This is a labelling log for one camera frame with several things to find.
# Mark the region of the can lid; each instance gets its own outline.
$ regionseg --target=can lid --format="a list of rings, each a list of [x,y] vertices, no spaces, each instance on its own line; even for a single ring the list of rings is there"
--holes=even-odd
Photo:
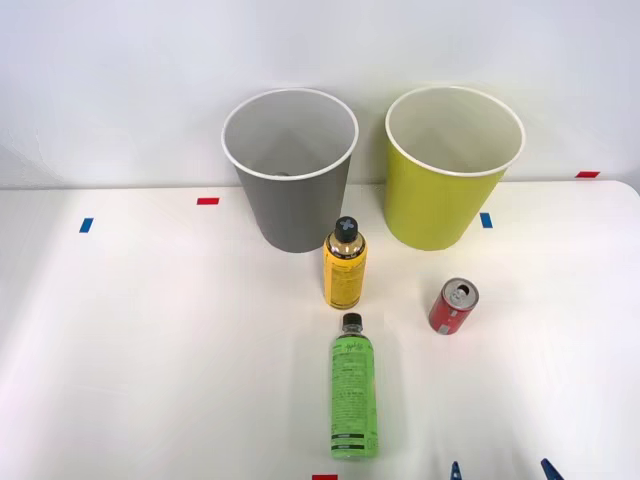
[[[349,312],[342,316],[342,326],[359,325],[362,326],[362,317],[359,313]]]
[[[340,217],[334,234],[339,242],[351,243],[358,237],[358,222],[353,217]]]
[[[450,306],[458,310],[471,310],[480,298],[476,286],[464,278],[452,278],[445,283],[442,295]]]

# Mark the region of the plastic bottle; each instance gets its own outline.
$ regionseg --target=plastic bottle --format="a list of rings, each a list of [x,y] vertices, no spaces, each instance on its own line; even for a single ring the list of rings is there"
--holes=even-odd
[[[329,305],[347,309],[360,300],[367,244],[353,217],[341,217],[324,242],[324,297]]]
[[[347,313],[333,344],[331,364],[331,455],[333,458],[378,454],[373,346],[362,335],[362,317]]]

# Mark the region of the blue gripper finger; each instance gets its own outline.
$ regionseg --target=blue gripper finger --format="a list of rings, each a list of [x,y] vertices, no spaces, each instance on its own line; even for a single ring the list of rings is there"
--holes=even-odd
[[[547,476],[547,480],[564,480],[564,478],[562,478],[562,475],[560,475],[555,467],[551,465],[551,462],[549,460],[543,458],[540,463],[542,464],[544,474]]]
[[[453,462],[453,465],[451,465],[451,480],[462,480],[458,462]]]

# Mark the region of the yellow bin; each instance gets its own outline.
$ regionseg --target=yellow bin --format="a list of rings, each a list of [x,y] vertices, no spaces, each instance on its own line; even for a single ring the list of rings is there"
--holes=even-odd
[[[389,108],[385,127],[387,225],[422,250],[460,239],[525,143],[509,107],[465,87],[406,93]]]

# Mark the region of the bottle label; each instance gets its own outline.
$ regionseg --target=bottle label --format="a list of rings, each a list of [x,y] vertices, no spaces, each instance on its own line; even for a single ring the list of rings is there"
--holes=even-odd
[[[331,454],[374,457],[378,421],[371,342],[356,336],[338,338],[332,355]]]
[[[360,300],[367,245],[354,258],[338,258],[324,248],[324,294],[327,303],[336,308],[350,308]]]

